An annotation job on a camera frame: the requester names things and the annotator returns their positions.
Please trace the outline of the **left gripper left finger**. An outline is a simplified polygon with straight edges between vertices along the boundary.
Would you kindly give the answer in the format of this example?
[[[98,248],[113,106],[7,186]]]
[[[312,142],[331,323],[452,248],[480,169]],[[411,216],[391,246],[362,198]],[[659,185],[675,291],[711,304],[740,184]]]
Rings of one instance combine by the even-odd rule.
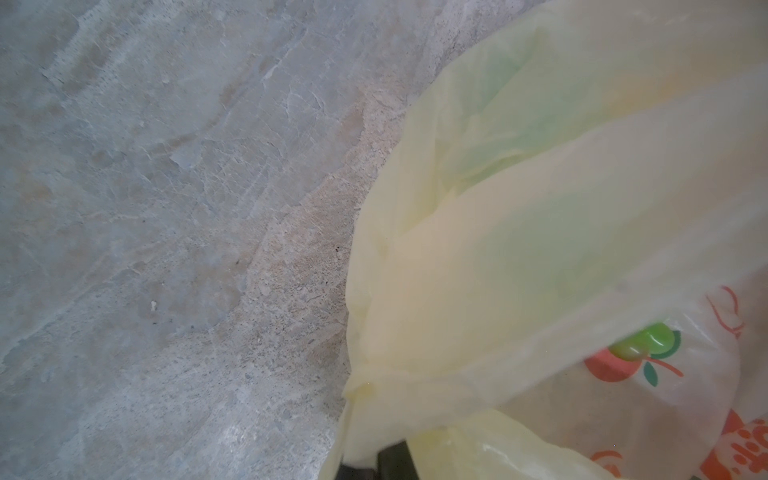
[[[378,472],[370,468],[356,468],[340,463],[335,480],[378,480]]]

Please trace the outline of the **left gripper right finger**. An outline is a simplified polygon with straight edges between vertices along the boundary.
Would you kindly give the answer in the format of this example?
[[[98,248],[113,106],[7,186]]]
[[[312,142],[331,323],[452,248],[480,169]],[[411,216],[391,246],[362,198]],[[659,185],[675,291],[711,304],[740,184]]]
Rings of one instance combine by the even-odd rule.
[[[377,472],[379,480],[419,480],[406,441],[401,441],[378,452]]]

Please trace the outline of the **cream plastic shopping bag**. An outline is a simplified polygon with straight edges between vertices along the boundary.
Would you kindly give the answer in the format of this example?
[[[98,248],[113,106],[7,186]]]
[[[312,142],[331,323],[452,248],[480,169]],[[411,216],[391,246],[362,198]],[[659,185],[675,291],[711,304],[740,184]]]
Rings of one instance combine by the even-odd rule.
[[[767,5],[548,1],[447,65],[367,195],[320,470],[767,475]],[[674,347],[608,347],[663,323]]]

